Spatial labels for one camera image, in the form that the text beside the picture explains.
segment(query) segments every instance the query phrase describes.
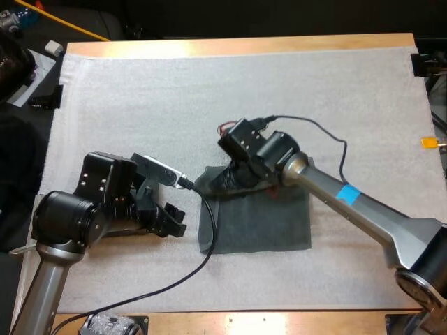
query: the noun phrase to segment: yellow cable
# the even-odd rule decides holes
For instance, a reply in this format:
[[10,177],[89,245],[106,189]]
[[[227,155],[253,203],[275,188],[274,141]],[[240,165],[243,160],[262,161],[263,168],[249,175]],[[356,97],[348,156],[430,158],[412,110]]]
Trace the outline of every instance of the yellow cable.
[[105,37],[102,37],[102,36],[97,35],[95,33],[92,33],[91,31],[88,31],[86,29],[78,27],[78,26],[74,25],[73,23],[67,22],[67,21],[65,21],[63,19],[59,19],[57,16],[51,15],[51,14],[45,12],[44,10],[41,10],[40,8],[37,8],[37,7],[33,6],[33,5],[30,5],[29,3],[26,3],[26,2],[24,2],[22,0],[14,0],[14,1],[19,3],[19,4],[21,4],[22,6],[25,6],[25,7],[29,8],[29,9],[31,9],[31,10],[36,11],[39,14],[42,14],[42,15],[50,18],[51,20],[54,20],[54,21],[56,21],[58,23],[61,23],[61,24],[65,25],[65,26],[68,26],[68,27],[73,28],[73,29],[75,29],[77,31],[80,31],[81,33],[84,33],[84,34],[89,35],[91,37],[95,37],[95,38],[97,38],[99,40],[103,40],[104,42],[110,41],[108,38],[105,38]]

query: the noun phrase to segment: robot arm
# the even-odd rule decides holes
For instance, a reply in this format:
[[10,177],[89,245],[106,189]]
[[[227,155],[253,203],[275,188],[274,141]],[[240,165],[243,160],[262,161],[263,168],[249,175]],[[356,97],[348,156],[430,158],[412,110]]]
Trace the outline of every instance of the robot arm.
[[265,139],[245,119],[219,145],[233,159],[235,176],[249,171],[259,182],[299,185],[382,245],[397,284],[425,309],[396,334],[447,334],[447,228],[441,222],[399,213],[310,166],[289,135],[275,131]]
[[74,194],[48,193],[33,215],[31,236],[41,262],[11,335],[50,334],[68,270],[101,237],[133,233],[182,237],[184,212],[156,203],[158,183],[176,187],[182,176],[147,156],[88,154]]

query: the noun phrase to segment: table surface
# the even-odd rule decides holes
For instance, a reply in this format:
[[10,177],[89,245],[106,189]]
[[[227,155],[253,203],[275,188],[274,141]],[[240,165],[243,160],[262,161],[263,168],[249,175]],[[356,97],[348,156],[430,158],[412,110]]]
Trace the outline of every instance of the table surface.
[[[349,50],[414,46],[411,33],[153,40],[70,43],[67,52],[84,57],[160,59],[270,52]],[[386,334],[386,311],[288,311],[150,313],[149,332],[158,334]],[[57,315],[55,325],[71,315]],[[77,334],[82,321],[59,334]]]

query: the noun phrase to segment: blue tape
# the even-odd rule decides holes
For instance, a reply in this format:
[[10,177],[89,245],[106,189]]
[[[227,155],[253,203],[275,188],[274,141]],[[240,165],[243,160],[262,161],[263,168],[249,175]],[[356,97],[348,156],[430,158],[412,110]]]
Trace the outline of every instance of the blue tape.
[[356,202],[360,191],[352,185],[345,185],[338,192],[337,199],[344,200],[348,205],[352,206]]

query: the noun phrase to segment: yellow tag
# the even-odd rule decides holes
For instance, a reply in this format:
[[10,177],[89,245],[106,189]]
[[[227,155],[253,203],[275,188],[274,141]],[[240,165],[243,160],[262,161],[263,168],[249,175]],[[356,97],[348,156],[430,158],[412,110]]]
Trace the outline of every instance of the yellow tag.
[[424,149],[438,149],[438,140],[435,137],[422,137],[420,142]]

